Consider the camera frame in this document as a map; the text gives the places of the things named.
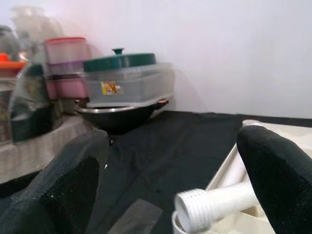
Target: metal rim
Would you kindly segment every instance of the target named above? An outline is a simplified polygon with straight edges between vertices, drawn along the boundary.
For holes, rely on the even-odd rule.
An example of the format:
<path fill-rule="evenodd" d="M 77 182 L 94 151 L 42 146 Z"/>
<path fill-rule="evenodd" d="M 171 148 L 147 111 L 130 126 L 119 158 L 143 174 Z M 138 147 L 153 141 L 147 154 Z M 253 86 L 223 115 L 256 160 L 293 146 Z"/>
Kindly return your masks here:
<path fill-rule="evenodd" d="M 130 111 L 141 108 L 139 106 L 125 106 L 125 107 L 115 107 L 115 108 L 108 108 L 108 109 L 89 109 L 89 108 L 82 108 L 79 106 L 79 103 L 77 103 L 74 107 L 74 110 L 79 113 L 116 113 L 116 112 L 122 112 L 122 111 Z"/>
<path fill-rule="evenodd" d="M 123 106 L 123 107 L 112 107 L 112 108 L 107 108 L 107 109 L 99 109 L 99 108 L 85 108 L 87 101 L 86 100 L 81 100 L 75 104 L 74 110 L 78 113 L 116 113 L 116 112 L 123 112 L 123 111 L 130 111 L 130 110 L 135 110 L 139 108 L 147 108 L 150 106 L 155 106 L 155 109 L 157 104 L 160 104 L 161 106 L 166 105 L 168 103 L 167 98 L 163 98 L 159 100 L 158 102 L 149 105 L 149 106 Z"/>

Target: green lid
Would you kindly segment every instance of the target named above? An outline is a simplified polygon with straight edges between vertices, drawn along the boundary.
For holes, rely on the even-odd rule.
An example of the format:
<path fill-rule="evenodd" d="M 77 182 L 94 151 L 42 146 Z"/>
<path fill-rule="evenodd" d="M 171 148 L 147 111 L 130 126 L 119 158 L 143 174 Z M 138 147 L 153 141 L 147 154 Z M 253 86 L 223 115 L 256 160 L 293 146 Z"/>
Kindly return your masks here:
<path fill-rule="evenodd" d="M 85 72 L 113 70 L 127 67 L 145 66 L 156 63 L 155 54 L 123 55 L 123 48 L 113 49 L 116 55 L 88 60 L 83 63 Z"/>

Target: lid knob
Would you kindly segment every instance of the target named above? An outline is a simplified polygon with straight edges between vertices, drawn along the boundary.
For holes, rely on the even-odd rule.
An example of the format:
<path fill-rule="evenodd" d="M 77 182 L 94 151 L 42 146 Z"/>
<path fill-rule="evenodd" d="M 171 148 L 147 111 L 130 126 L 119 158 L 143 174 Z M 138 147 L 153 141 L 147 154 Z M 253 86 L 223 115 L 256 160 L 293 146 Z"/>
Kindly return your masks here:
<path fill-rule="evenodd" d="M 112 51 L 114 51 L 115 55 L 121 55 L 123 50 L 124 50 L 124 48 L 112 49 Z"/>

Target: gray tape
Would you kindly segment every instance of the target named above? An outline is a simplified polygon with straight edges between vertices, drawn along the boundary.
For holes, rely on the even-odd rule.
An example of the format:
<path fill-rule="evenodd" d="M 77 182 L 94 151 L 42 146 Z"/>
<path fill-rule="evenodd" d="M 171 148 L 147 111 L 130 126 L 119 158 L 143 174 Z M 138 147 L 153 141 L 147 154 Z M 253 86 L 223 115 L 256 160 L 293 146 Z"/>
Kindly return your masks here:
<path fill-rule="evenodd" d="M 114 224 L 108 234 L 149 234 L 162 214 L 162 209 L 138 199 Z"/>

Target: label sticker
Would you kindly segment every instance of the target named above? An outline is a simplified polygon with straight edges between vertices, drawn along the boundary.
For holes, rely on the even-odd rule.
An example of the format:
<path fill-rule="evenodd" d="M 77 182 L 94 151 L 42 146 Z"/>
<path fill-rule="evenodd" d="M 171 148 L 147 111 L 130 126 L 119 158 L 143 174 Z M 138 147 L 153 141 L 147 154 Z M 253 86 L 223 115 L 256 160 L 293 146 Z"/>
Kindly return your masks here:
<path fill-rule="evenodd" d="M 115 81 L 102 81 L 101 87 L 104 95 L 122 94 L 121 86 L 116 84 Z"/>

